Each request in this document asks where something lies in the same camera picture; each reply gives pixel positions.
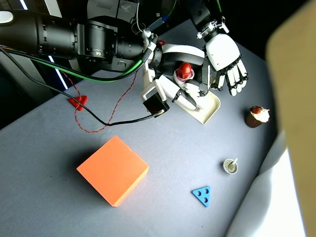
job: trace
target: blue triangle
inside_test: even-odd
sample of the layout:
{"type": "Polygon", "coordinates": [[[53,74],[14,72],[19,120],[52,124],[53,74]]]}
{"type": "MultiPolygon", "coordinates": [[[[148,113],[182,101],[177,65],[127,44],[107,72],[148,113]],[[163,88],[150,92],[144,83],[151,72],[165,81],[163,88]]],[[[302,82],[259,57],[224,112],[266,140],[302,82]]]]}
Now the blue triangle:
{"type": "Polygon", "coordinates": [[[211,187],[206,186],[204,188],[200,188],[197,190],[192,191],[194,196],[196,196],[200,202],[204,204],[204,206],[208,207],[209,206],[209,197],[211,194],[211,187]]]}

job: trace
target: white light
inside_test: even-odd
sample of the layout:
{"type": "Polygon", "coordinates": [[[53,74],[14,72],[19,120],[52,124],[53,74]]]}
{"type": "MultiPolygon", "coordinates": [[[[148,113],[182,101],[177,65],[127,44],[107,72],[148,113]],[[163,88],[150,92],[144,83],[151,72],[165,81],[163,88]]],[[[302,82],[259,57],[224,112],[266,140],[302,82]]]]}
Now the white light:
{"type": "MultiPolygon", "coordinates": [[[[48,58],[50,59],[50,61],[51,61],[52,63],[54,63],[54,59],[52,58],[52,56],[49,55],[48,58]]],[[[60,71],[59,71],[58,69],[56,69],[56,68],[55,68],[55,71],[57,72],[57,75],[59,76],[59,78],[60,78],[62,84],[63,84],[64,87],[65,87],[65,89],[68,90],[68,87],[67,87],[67,85],[66,85],[66,83],[65,83],[65,81],[64,81],[64,79],[63,79],[63,77],[61,76],[60,71]]]]}
{"type": "Polygon", "coordinates": [[[21,4],[22,4],[22,7],[24,10],[28,10],[28,7],[26,6],[24,0],[20,0],[21,4]]]}

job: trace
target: red wire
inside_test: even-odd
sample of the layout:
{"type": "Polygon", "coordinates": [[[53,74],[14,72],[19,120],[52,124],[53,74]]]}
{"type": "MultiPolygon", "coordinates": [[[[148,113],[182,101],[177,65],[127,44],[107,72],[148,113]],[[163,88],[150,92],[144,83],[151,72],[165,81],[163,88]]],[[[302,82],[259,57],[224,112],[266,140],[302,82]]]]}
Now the red wire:
{"type": "MultiPolygon", "coordinates": [[[[135,73],[134,80],[133,80],[132,84],[130,85],[130,87],[126,90],[126,92],[125,92],[125,93],[119,98],[119,100],[117,101],[117,103],[116,103],[116,105],[115,105],[115,107],[114,107],[114,109],[113,109],[112,115],[111,115],[111,117],[110,117],[108,123],[110,123],[110,122],[112,121],[112,119],[113,119],[113,117],[114,117],[114,113],[115,113],[115,111],[116,111],[116,109],[117,109],[119,103],[121,102],[121,100],[125,97],[125,95],[131,90],[131,88],[132,88],[133,85],[135,84],[136,77],[137,77],[137,73],[138,73],[138,72],[135,73]]],[[[63,72],[63,74],[64,74],[64,75],[66,76],[66,78],[70,81],[70,83],[74,86],[74,88],[75,88],[75,90],[77,91],[78,95],[81,96],[79,90],[77,89],[77,87],[75,86],[75,84],[73,83],[73,81],[67,76],[66,73],[63,72]]],[[[98,132],[102,131],[103,129],[105,129],[105,128],[107,127],[107,125],[105,125],[105,126],[103,126],[102,128],[100,128],[100,129],[98,129],[98,130],[96,130],[96,131],[89,131],[89,130],[86,130],[84,127],[82,127],[82,126],[80,125],[80,122],[79,122],[78,117],[77,117],[77,111],[78,111],[78,107],[79,107],[79,106],[80,106],[80,105],[78,105],[78,106],[76,107],[74,116],[75,116],[76,123],[77,123],[77,125],[79,126],[79,128],[80,128],[81,130],[83,130],[83,131],[85,131],[85,132],[88,132],[88,133],[98,133],[98,132]]]]}

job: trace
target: small white cup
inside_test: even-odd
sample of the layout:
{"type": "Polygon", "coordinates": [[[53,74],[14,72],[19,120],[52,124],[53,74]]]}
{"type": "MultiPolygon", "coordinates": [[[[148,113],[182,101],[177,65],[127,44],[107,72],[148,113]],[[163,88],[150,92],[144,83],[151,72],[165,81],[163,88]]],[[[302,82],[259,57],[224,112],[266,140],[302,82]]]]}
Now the small white cup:
{"type": "Polygon", "coordinates": [[[236,174],[238,172],[238,164],[235,163],[234,164],[234,170],[230,170],[228,167],[230,164],[232,164],[234,162],[233,159],[227,159],[224,161],[223,163],[223,169],[226,171],[226,173],[229,173],[229,174],[236,174]]]}

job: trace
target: tan blurred panel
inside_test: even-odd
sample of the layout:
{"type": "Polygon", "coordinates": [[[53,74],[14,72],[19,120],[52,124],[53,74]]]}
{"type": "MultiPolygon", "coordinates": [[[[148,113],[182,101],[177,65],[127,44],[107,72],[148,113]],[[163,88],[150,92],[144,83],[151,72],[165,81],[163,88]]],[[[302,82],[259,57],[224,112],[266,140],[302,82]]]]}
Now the tan blurred panel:
{"type": "Polygon", "coordinates": [[[316,237],[316,1],[275,31],[267,60],[307,236],[316,237]]]}

